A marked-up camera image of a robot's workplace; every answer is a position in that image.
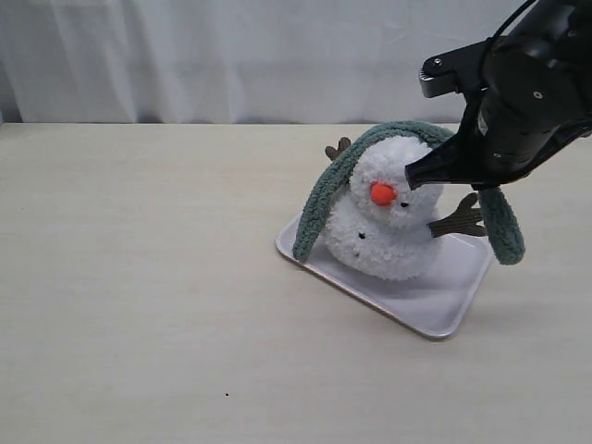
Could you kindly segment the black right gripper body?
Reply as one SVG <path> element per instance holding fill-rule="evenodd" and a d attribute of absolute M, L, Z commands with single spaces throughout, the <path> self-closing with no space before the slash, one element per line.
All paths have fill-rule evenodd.
<path fill-rule="evenodd" d="M 591 118 L 591 39 L 507 37 L 487 56 L 487 91 L 467 145 L 467 181 L 499 185 L 528 175 L 561 129 Z"/>

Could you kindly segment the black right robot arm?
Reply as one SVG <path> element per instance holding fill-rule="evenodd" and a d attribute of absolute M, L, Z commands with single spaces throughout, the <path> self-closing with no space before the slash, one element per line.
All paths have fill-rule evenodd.
<path fill-rule="evenodd" d="M 408 184 L 512 183 L 591 133 L 591 4 L 527 1 L 479 43 L 428 58 L 424 96 L 459 93 L 457 131 L 405 168 Z"/>

